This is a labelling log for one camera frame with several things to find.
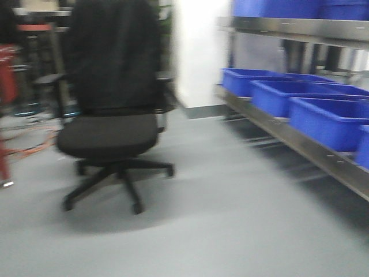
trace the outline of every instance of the chair armrest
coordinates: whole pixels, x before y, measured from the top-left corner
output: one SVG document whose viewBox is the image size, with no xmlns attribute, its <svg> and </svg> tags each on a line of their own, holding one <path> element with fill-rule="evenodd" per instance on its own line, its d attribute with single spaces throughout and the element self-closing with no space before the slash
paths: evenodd
<svg viewBox="0 0 369 277">
<path fill-rule="evenodd" d="M 162 83 L 169 83 L 173 81 L 173 74 L 170 71 L 156 72 L 156 80 Z"/>
<path fill-rule="evenodd" d="M 67 74 L 50 74 L 38 78 L 33 84 L 36 86 L 49 86 L 65 79 L 67 79 Z"/>
</svg>

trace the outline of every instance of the blue plastic bin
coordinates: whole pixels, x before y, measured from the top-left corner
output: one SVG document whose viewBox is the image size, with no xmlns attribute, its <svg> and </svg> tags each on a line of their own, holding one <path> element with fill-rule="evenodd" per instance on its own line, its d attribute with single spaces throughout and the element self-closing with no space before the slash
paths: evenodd
<svg viewBox="0 0 369 277">
<path fill-rule="evenodd" d="M 324 0 L 320 18 L 368 20 L 369 0 Z"/>
<path fill-rule="evenodd" d="M 223 69 L 223 87 L 240 97 L 250 97 L 254 80 L 292 80 L 282 73 L 268 70 Z"/>
<path fill-rule="evenodd" d="M 369 97 L 369 91 L 366 91 L 365 89 L 361 89 L 358 87 L 354 87 L 353 85 L 345 85 L 345 84 L 319 84 L 320 86 L 333 89 L 337 91 L 339 94 L 345 94 L 345 95 L 355 95 L 355 96 L 366 96 Z"/>
<path fill-rule="evenodd" d="M 362 139 L 360 140 L 355 162 L 359 166 L 369 169 L 369 126 L 362 126 L 360 129 L 362 131 Z"/>
<path fill-rule="evenodd" d="M 369 125 L 369 101 L 292 98 L 289 124 L 335 151 L 356 151 L 360 126 Z"/>
<path fill-rule="evenodd" d="M 295 81 L 304 81 L 311 83 L 337 83 L 336 81 L 333 81 L 331 79 L 316 75 L 295 74 L 295 73 L 286 73 L 285 75 L 289 78 L 293 78 Z"/>
<path fill-rule="evenodd" d="M 252 103 L 274 117 L 288 117 L 291 97 L 324 98 L 339 92 L 323 85 L 289 81 L 253 81 Z"/>
<path fill-rule="evenodd" d="M 321 0 L 234 0 L 233 15 L 318 18 Z"/>
</svg>

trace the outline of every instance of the cable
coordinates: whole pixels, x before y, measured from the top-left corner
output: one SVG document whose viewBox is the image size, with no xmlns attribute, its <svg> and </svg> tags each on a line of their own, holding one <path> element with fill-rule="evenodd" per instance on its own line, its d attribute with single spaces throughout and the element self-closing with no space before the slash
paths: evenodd
<svg viewBox="0 0 369 277">
<path fill-rule="evenodd" d="M 34 131 L 34 130 L 48 130 L 48 135 L 42 143 L 40 143 L 40 144 L 38 144 L 34 147 L 29 147 L 29 148 L 26 148 L 26 149 L 7 148 L 7 149 L 5 149 L 6 154 L 7 155 L 21 154 L 21 156 L 19 158 L 23 159 L 23 158 L 26 158 L 26 157 L 28 157 L 32 154 L 40 152 L 40 151 L 42 151 L 42 150 L 44 150 L 44 149 L 46 149 L 46 148 L 48 148 L 48 147 L 55 144 L 53 142 L 53 139 L 56 138 L 55 133 L 58 131 L 58 129 L 56 127 L 52 127 L 52 126 L 29 128 L 26 131 L 14 136 L 13 138 L 18 137 L 18 136 L 22 136 L 23 134 L 26 134 L 26 133 Z"/>
</svg>

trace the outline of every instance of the chair backrest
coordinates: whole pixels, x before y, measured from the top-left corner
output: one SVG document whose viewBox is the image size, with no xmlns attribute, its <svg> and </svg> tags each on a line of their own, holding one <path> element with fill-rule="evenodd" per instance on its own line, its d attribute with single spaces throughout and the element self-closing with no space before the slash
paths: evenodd
<svg viewBox="0 0 369 277">
<path fill-rule="evenodd" d="M 82 111 L 157 102 L 160 34 L 146 0 L 79 0 L 67 37 L 67 71 Z"/>
</svg>

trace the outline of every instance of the stainless steel shelf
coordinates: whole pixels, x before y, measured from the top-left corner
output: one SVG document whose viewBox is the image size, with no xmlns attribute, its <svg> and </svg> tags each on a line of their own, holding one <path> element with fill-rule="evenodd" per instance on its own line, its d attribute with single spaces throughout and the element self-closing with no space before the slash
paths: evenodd
<svg viewBox="0 0 369 277">
<path fill-rule="evenodd" d="M 369 21 L 220 17 L 221 29 L 369 50 Z"/>
<path fill-rule="evenodd" d="M 285 120 L 271 117 L 254 107 L 250 100 L 238 98 L 221 86 L 216 87 L 216 95 L 222 98 L 231 109 L 248 118 L 369 201 L 369 171 L 358 166 L 346 154 L 324 147 L 290 127 Z"/>
<path fill-rule="evenodd" d="M 13 9 L 14 13 L 17 16 L 32 16 L 32 17 L 68 17 L 71 14 L 71 8 L 64 7 L 60 8 L 60 10 L 53 11 L 35 11 L 28 12 L 23 8 L 15 8 Z"/>
</svg>

